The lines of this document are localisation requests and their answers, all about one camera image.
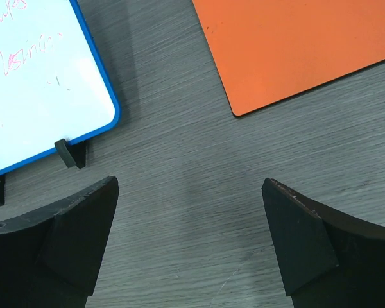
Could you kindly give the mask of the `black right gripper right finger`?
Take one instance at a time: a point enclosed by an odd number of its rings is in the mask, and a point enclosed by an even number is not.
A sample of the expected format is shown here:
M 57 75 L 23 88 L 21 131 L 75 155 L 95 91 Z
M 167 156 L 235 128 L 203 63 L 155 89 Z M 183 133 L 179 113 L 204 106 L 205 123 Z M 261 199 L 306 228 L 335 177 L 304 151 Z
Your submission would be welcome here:
M 267 178 L 262 199 L 294 307 L 385 307 L 385 227 Z

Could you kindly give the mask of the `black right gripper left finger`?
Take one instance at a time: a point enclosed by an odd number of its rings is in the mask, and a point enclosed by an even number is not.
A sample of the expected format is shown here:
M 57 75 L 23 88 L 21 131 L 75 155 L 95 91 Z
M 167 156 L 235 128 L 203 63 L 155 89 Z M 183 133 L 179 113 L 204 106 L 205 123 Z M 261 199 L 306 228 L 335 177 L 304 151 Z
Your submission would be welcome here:
M 0 221 L 0 307 L 85 307 L 98 279 L 119 196 L 108 176 Z

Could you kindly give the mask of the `blue framed whiteboard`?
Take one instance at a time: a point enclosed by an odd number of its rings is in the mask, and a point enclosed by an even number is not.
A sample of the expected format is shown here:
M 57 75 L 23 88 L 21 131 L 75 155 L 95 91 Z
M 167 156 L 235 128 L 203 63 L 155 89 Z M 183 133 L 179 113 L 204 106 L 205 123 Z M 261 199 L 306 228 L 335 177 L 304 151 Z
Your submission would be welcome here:
M 117 95 L 77 1 L 0 1 L 0 175 L 112 129 Z

